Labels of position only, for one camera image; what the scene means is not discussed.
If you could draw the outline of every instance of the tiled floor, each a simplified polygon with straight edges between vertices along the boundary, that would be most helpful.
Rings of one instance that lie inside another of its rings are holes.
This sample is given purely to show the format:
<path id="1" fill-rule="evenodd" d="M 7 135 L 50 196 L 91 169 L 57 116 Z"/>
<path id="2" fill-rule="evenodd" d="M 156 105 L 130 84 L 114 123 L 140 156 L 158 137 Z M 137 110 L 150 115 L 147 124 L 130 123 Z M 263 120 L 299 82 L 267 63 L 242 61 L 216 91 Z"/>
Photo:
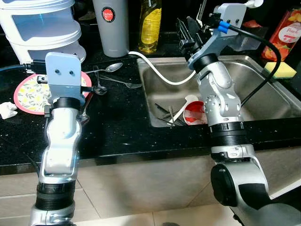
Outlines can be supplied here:
<path id="1" fill-rule="evenodd" d="M 77 226 L 240 226 L 220 204 L 76 223 Z"/>
<path id="2" fill-rule="evenodd" d="M 200 193 L 213 166 L 210 156 L 103 165 L 80 168 L 78 181 L 99 216 L 113 218 L 185 208 L 197 195 L 212 204 Z"/>
<path id="3" fill-rule="evenodd" d="M 0 226 L 26 226 L 36 194 L 21 194 L 0 197 Z M 74 222 L 99 219 L 99 215 L 82 188 L 74 193 L 76 208 Z"/>

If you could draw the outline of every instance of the pink plate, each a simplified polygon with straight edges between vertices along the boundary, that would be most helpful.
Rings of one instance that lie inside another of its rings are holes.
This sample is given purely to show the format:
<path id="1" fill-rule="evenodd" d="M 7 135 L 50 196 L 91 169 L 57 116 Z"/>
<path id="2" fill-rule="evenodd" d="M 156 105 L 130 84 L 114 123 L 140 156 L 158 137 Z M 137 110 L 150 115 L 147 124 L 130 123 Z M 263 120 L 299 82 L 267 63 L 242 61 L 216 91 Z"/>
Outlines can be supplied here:
<path id="1" fill-rule="evenodd" d="M 37 83 L 37 76 L 37 74 L 32 74 L 18 85 L 14 93 L 14 102 L 24 112 L 43 115 L 44 106 L 49 105 L 47 98 L 50 91 L 48 84 Z M 81 72 L 81 85 L 92 85 L 91 79 L 84 72 Z"/>

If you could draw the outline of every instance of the black cable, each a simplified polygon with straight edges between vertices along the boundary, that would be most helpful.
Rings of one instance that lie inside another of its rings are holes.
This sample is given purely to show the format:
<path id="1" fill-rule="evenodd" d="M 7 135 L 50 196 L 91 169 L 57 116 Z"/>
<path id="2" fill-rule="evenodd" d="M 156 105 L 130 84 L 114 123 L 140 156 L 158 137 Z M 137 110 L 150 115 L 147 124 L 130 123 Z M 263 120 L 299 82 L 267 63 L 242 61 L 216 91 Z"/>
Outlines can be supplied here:
<path id="1" fill-rule="evenodd" d="M 12 69 L 21 69 L 21 68 L 24 68 L 24 66 L 23 65 L 11 65 L 11 66 L 6 66 L 6 67 L 0 68 L 0 72 L 12 70 Z"/>
<path id="2" fill-rule="evenodd" d="M 28 160 L 30 161 L 30 163 L 32 164 L 32 166 L 34 167 L 34 169 L 36 170 L 36 173 L 37 173 L 37 175 L 39 177 L 40 168 L 37 165 L 37 163 L 26 152 L 22 152 L 22 153 L 28 158 Z"/>
<path id="3" fill-rule="evenodd" d="M 276 58 L 277 58 L 277 62 L 276 62 L 276 65 L 274 67 L 274 69 L 271 71 L 271 73 L 268 75 L 268 77 L 266 77 L 266 79 L 259 85 L 257 86 L 242 102 L 241 102 L 241 106 L 243 106 L 258 90 L 260 90 L 268 81 L 270 81 L 270 79 L 273 77 L 273 75 L 276 73 L 276 71 L 278 70 L 278 67 L 280 66 L 280 63 L 281 63 L 281 55 L 280 55 L 280 52 L 279 50 L 276 48 L 276 46 L 274 46 L 272 43 L 270 43 L 269 41 L 257 36 L 257 35 L 254 35 L 252 33 L 249 33 L 249 32 L 246 32 L 244 30 L 241 30 L 240 28 L 238 27 L 235 27 L 235 26 L 232 26 L 230 25 L 229 26 L 229 29 L 235 31 L 235 32 L 238 32 L 240 34 L 244 34 L 246 36 L 249 36 L 253 39 L 256 39 L 260 42 L 262 42 L 263 44 L 265 44 L 266 46 L 270 47 L 271 50 L 275 53 L 276 55 Z"/>
<path id="4" fill-rule="evenodd" d="M 36 162 L 35 162 L 35 161 L 34 161 L 34 160 L 33 160 L 33 159 L 32 159 L 25 151 L 20 151 L 20 148 L 21 148 L 23 145 L 25 145 L 25 144 L 31 142 L 31 140 L 28 140 L 28 141 L 24 142 L 24 143 L 21 144 L 20 146 L 16 146 L 15 144 L 9 142 L 8 140 L 6 140 L 6 139 L 4 139 L 4 138 L 2 138 L 2 137 L 0 137 L 0 138 L 1 138 L 3 141 L 5 141 L 6 143 L 8 143 L 9 145 L 11 145 L 16 151 L 18 151 L 18 152 L 24 154 L 24 155 L 28 158 L 30 164 L 34 167 L 34 169 L 35 169 L 35 171 L 36 171 L 36 173 L 37 173 L 37 175 L 38 175 L 38 177 L 39 177 L 40 168 L 39 168 L 39 166 L 37 165 L 37 163 L 36 163 Z"/>

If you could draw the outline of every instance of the red cup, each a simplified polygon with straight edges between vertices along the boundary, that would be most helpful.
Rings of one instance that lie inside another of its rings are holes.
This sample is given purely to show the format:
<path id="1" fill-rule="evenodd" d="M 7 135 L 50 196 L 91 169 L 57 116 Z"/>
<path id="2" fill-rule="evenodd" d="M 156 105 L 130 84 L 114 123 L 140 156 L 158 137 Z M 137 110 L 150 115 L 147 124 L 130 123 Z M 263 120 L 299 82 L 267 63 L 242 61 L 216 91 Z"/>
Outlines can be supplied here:
<path id="1" fill-rule="evenodd" d="M 207 117 L 203 101 L 193 101 L 183 111 L 183 118 L 187 125 L 207 124 Z"/>

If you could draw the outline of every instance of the yellow sponge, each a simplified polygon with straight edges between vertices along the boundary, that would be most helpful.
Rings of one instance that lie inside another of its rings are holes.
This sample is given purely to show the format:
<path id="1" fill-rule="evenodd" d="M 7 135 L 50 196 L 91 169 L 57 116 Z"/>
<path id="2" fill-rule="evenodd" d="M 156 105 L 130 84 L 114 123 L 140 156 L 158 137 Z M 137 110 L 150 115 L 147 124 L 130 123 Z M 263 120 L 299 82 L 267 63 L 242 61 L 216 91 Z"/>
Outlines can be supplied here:
<path id="1" fill-rule="evenodd" d="M 276 65 L 276 62 L 267 62 L 264 69 L 271 72 Z M 278 70 L 274 74 L 275 79 L 289 79 L 292 78 L 297 72 L 285 62 L 281 62 Z"/>

